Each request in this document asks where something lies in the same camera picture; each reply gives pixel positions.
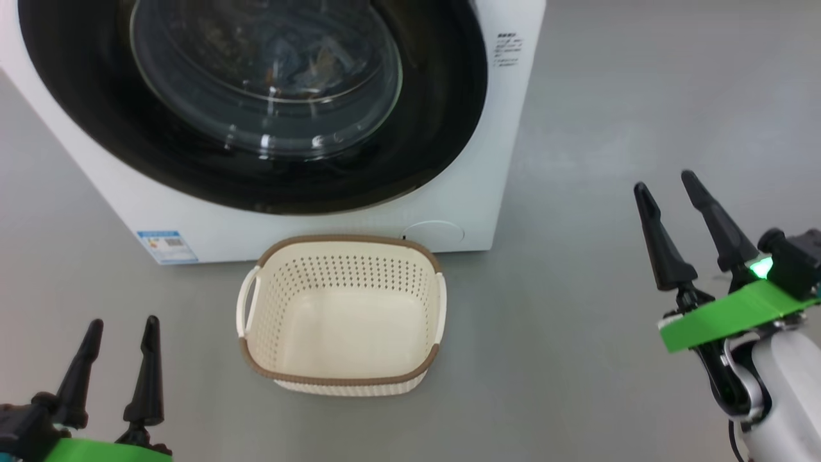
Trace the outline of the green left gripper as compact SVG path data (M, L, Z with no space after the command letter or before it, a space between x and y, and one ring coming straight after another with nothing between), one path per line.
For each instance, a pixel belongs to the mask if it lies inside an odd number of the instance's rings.
M129 428L115 442L77 438L73 429L86 428L89 415L86 401L90 374L99 349L105 323L94 319L86 330L80 347L71 360L58 389L58 409L54 424L64 428L62 437L45 456L45 461L172 461L173 453L165 445L151 442L146 428ZM164 422L164 387L162 387L162 354L160 321L149 316L140 342L142 362L132 400L125 407L123 420L141 426L158 426Z

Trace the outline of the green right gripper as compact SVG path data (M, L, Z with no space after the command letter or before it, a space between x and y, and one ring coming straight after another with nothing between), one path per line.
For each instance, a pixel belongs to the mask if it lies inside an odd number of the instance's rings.
M684 170L681 181L691 204L706 222L721 272L745 267L756 259L758 249L698 176ZM672 291L692 283L698 277L696 269L681 257L672 242L662 223L661 210L644 182L634 184L634 199L657 289ZM731 342L818 305L818 296L798 300L771 282L754 282L691 312L666 316L659 322L659 334L668 353L696 353L713 398L727 417L759 418L765 410L763 386L733 359Z

